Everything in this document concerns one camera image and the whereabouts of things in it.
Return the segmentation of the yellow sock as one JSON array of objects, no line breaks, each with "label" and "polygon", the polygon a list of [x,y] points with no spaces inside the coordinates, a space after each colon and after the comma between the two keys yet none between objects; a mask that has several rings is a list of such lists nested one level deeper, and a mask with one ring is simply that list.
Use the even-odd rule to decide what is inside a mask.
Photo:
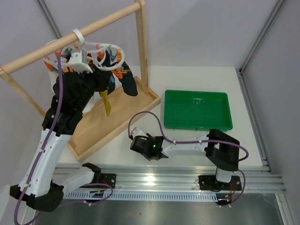
[{"label": "yellow sock", "polygon": [[104,90],[99,92],[100,97],[103,100],[104,106],[105,106],[105,112],[106,112],[106,116],[108,117],[110,115],[111,112],[111,105],[110,102],[108,100],[108,90]]}]

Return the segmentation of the white sock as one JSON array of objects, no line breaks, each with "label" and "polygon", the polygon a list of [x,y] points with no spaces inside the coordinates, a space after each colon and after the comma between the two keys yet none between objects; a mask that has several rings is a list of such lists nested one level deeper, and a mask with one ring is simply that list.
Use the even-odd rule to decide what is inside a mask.
[{"label": "white sock", "polygon": [[91,97],[91,99],[88,101],[88,103],[86,104],[82,113],[86,114],[86,113],[90,112],[93,109],[93,107],[95,106],[95,103],[96,103],[96,99],[95,99],[95,95],[93,95]]},{"label": "white sock", "polygon": [[55,71],[48,71],[48,75],[49,75],[50,82],[51,82],[51,91],[54,92],[53,86],[56,83],[57,78],[59,77],[59,74]]}]

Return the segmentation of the white plastic clip hanger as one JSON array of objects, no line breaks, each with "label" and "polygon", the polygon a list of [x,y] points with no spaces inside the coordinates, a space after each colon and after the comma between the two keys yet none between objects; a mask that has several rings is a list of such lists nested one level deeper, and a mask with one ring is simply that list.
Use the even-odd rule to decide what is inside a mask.
[{"label": "white plastic clip hanger", "polygon": [[121,67],[125,54],[124,51],[117,45],[95,43],[85,41],[82,33],[78,29],[72,31],[78,37],[78,40],[73,45],[67,45],[58,52],[55,52],[56,56],[65,54],[66,58],[60,60],[60,67],[64,72],[75,72],[72,68],[68,67],[68,61],[73,49],[83,49],[87,52],[87,64],[91,67],[95,67],[102,71],[116,70]]}]

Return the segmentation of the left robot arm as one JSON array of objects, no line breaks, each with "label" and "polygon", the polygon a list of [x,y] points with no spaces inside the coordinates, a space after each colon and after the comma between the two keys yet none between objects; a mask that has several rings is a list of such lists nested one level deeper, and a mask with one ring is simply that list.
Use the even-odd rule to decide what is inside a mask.
[{"label": "left robot arm", "polygon": [[91,163],[83,164],[62,181],[52,180],[52,175],[83,114],[92,108],[88,102],[96,92],[108,89],[111,77],[109,71],[99,69],[91,73],[48,74],[54,96],[42,123],[37,152],[22,182],[10,187],[13,198],[42,212],[54,211],[64,195],[79,187],[88,185],[95,188],[101,184],[101,168]]}]

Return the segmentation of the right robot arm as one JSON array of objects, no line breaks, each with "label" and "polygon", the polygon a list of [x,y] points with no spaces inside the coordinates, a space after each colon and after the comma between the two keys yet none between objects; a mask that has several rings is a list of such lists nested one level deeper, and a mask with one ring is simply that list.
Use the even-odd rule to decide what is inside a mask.
[{"label": "right robot arm", "polygon": [[239,141],[224,132],[211,129],[200,138],[167,140],[151,136],[139,128],[129,133],[130,149],[147,160],[161,160],[176,156],[205,156],[216,166],[214,184],[225,189],[231,184],[233,173],[239,168]]}]

